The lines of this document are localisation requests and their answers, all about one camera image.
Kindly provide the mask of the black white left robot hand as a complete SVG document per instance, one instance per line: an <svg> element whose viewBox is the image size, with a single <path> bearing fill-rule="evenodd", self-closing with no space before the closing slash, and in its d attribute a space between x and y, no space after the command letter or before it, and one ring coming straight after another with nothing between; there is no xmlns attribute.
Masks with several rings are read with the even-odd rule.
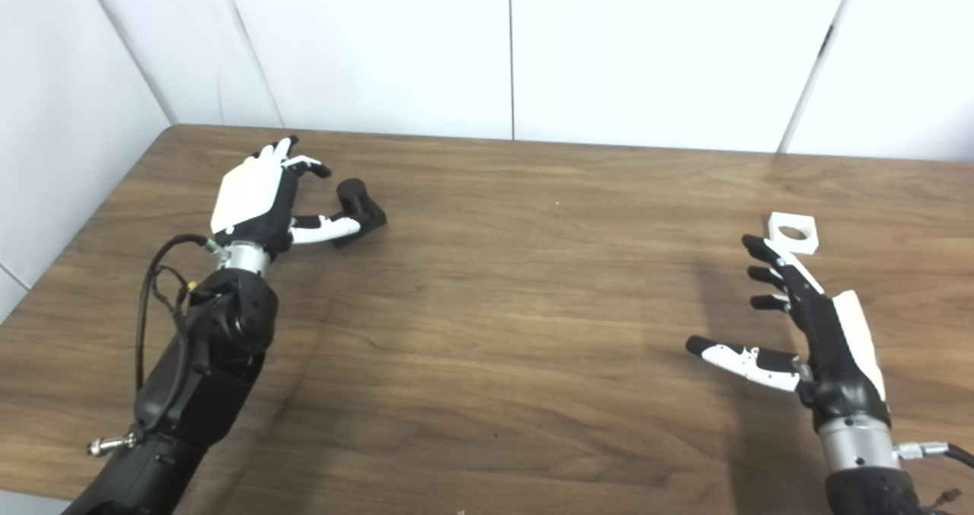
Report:
<svg viewBox="0 0 974 515"><path fill-rule="evenodd" d="M251 243L277 256L295 244L352 239L366 231L368 215L293 214L301 177L310 173L324 179L331 174L317 159L292 157L290 151L297 141L288 136L265 145L223 176L210 217L210 230L218 245Z"/></svg>

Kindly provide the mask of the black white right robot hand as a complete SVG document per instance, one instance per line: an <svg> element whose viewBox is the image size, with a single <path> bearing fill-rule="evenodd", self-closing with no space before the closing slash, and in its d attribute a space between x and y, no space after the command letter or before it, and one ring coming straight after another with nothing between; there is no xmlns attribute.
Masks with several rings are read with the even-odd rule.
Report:
<svg viewBox="0 0 974 515"><path fill-rule="evenodd" d="M797 393L801 404L813 412L814 428L832 419L854 417L891 426L886 384L857 294L852 290L827 294L779 242L752 234L743 235L741 241L748 254L762 263L749 266L749 278L777 289L775 294L751 297L751 307L789 315L806 339L807 360L794 353L699 335L686 340L686 350L752 383Z"/></svg>

